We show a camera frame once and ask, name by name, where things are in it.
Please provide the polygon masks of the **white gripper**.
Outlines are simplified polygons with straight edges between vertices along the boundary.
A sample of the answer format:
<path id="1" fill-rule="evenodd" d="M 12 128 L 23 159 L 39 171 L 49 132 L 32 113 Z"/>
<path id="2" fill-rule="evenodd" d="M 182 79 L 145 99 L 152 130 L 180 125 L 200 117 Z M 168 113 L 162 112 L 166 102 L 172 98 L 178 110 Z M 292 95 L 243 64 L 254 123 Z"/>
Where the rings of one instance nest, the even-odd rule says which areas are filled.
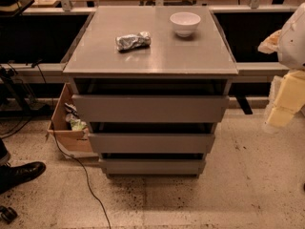
<path id="1" fill-rule="evenodd" d="M 278 50 L 281 30 L 273 32 L 262 41 L 258 50 L 271 54 Z M 264 114 L 263 130 L 269 134 L 278 133 L 305 105 L 305 72 L 292 71 L 284 75 L 274 101 L 276 108 L 268 106 Z"/>

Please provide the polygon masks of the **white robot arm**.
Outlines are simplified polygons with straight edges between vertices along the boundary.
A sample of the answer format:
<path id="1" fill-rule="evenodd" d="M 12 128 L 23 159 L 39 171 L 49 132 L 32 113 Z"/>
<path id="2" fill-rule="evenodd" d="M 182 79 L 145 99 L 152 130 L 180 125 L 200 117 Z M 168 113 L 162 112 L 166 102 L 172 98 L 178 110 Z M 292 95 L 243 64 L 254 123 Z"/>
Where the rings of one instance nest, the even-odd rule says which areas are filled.
<path id="1" fill-rule="evenodd" d="M 258 50 L 267 54 L 276 52 L 278 62 L 290 69 L 283 77 L 275 76 L 270 89 L 263 129 L 276 133 L 305 105 L 305 3 L 281 30 L 261 42 Z"/>

